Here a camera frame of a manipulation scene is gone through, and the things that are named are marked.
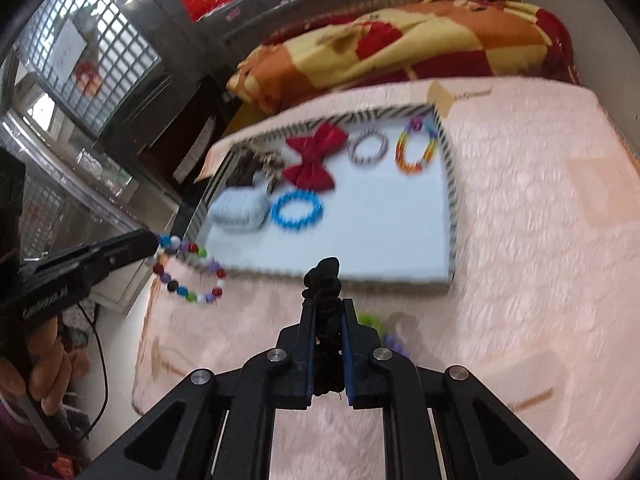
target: human hand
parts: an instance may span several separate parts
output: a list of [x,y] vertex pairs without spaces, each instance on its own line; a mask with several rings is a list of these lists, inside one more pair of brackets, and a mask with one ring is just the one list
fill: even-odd
[[[65,352],[58,337],[58,320],[54,317],[41,325],[27,340],[34,358],[29,378],[29,392],[41,403],[46,415],[57,412],[71,379],[89,373],[91,361],[85,350]],[[0,358],[0,391],[23,396],[27,385],[18,370],[4,357]]]

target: striped tray border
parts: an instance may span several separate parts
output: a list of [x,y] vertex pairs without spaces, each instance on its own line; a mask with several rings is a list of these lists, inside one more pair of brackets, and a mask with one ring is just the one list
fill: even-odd
[[[207,217],[207,211],[210,204],[218,196],[218,194],[224,189],[224,183],[231,175],[232,171],[238,164],[238,161],[244,151],[244,145],[247,140],[250,140],[252,144],[268,144],[274,140],[287,139],[289,137],[299,137],[308,135],[321,123],[336,124],[337,126],[346,126],[356,123],[370,123],[374,121],[389,120],[395,118],[404,118],[412,116],[427,115],[433,113],[435,123],[438,129],[438,140],[440,141],[440,148],[444,157],[445,170],[447,172],[447,189],[449,193],[449,276],[445,282],[372,282],[361,280],[344,280],[345,285],[354,285],[360,288],[364,286],[367,290],[379,289],[388,290],[389,287],[393,289],[397,287],[404,288],[405,286],[411,286],[418,288],[421,292],[430,290],[436,293],[443,293],[449,290],[451,283],[453,282],[454,274],[456,272],[456,243],[458,232],[458,194],[456,191],[456,179],[453,158],[451,153],[451,146],[449,137],[443,127],[442,121],[437,108],[433,104],[421,104],[421,105],[406,105],[402,107],[384,107],[384,108],[372,108],[369,110],[349,112],[340,115],[332,115],[323,118],[312,119],[308,121],[302,121],[298,123],[288,124],[287,126],[281,126],[273,130],[268,130],[262,134],[258,134],[251,139],[244,139],[234,144],[226,157],[220,164],[220,167],[216,173],[210,177],[207,189],[205,190],[200,203],[198,204],[196,211],[191,219],[189,226],[184,235],[184,239],[187,241],[195,241],[205,218]],[[277,276],[281,278],[294,278],[299,280],[304,274],[282,274],[280,272],[269,272],[264,270],[256,272],[247,269],[233,268],[235,274],[241,274],[244,276]]]

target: blue bracelet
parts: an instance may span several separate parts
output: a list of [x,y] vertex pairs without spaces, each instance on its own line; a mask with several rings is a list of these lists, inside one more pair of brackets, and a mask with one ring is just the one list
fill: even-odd
[[[313,209],[308,216],[303,218],[299,218],[296,220],[287,220],[280,216],[280,210],[286,206],[289,202],[293,202],[294,200],[303,200],[306,202],[311,202],[313,205]],[[320,217],[322,216],[322,202],[320,202],[320,197],[317,193],[313,191],[303,191],[296,190],[285,193],[283,196],[279,197],[276,202],[271,206],[271,220],[273,220],[274,224],[279,225],[283,229],[296,229],[300,230],[303,227],[306,227],[311,224],[315,224]]]

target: black cable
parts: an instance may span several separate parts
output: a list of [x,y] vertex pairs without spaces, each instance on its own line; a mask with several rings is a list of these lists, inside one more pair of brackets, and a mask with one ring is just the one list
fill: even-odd
[[107,365],[104,361],[104,353],[102,352],[102,343],[100,343],[100,336],[98,335],[98,331],[95,329],[95,324],[91,322],[91,320],[89,319],[89,316],[87,316],[86,312],[84,311],[84,308],[82,308],[82,306],[79,303],[76,303],[76,305],[78,306],[80,311],[84,314],[84,317],[89,322],[89,325],[91,325],[91,329],[94,331],[95,340],[98,342],[98,352],[100,352],[100,361],[102,362],[102,373],[104,375],[104,402],[102,403],[102,407],[100,409],[100,412],[98,413],[98,416],[95,417],[95,420],[91,423],[89,428],[87,428],[87,430],[82,434],[82,436],[78,440],[76,440],[76,442],[81,442],[89,436],[89,433],[91,433],[95,425],[98,424],[98,421],[100,420],[102,414],[104,413],[104,410],[107,408],[107,402],[109,402],[109,381],[107,380]]

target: window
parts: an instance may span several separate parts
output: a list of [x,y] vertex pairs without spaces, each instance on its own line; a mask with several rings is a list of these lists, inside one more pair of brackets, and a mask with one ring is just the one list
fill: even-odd
[[[72,14],[76,15],[74,22],[82,22],[92,30],[87,34],[95,43],[98,72],[102,78],[102,85],[93,97],[82,94],[73,75],[66,81],[60,80],[49,62],[58,29]],[[132,86],[159,59],[120,13],[114,0],[45,0],[16,43],[20,60],[44,79],[46,91],[56,101],[64,103],[96,136]],[[122,70],[129,73],[134,65],[138,70],[132,81],[130,77],[124,77]]]
[[44,131],[48,131],[55,107],[56,104],[53,102],[53,99],[49,97],[49,94],[43,94],[33,107],[27,110],[27,113],[33,117],[33,120],[36,121]]

